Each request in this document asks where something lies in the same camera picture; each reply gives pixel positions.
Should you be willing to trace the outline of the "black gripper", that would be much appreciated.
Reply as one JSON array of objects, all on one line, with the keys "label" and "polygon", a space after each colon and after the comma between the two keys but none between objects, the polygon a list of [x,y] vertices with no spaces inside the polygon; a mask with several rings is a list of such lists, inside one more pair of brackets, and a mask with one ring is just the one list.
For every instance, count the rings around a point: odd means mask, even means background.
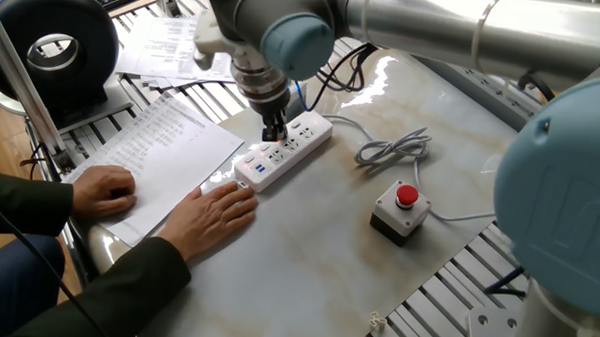
[{"label": "black gripper", "polygon": [[282,141],[287,138],[286,107],[288,95],[280,95],[271,100],[257,100],[251,103],[251,108],[261,115],[264,123],[262,129],[263,141]]}]

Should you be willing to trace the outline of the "person's right hand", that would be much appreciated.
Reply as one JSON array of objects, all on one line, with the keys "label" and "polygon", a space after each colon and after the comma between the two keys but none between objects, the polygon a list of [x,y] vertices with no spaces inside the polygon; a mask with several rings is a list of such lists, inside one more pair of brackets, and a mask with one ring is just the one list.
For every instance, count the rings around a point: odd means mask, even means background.
[{"label": "person's right hand", "polygon": [[236,182],[205,194],[195,188],[170,212],[158,237],[177,249],[187,262],[250,225],[258,204],[254,191]]}]

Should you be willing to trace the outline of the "person's left hand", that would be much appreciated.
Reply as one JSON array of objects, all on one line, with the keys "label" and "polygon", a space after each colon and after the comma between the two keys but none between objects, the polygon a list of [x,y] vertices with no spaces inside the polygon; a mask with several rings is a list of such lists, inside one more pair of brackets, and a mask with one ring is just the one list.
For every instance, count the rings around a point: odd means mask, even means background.
[{"label": "person's left hand", "polygon": [[129,211],[137,203],[132,173],[121,166],[92,166],[72,184],[71,215],[92,220]]}]

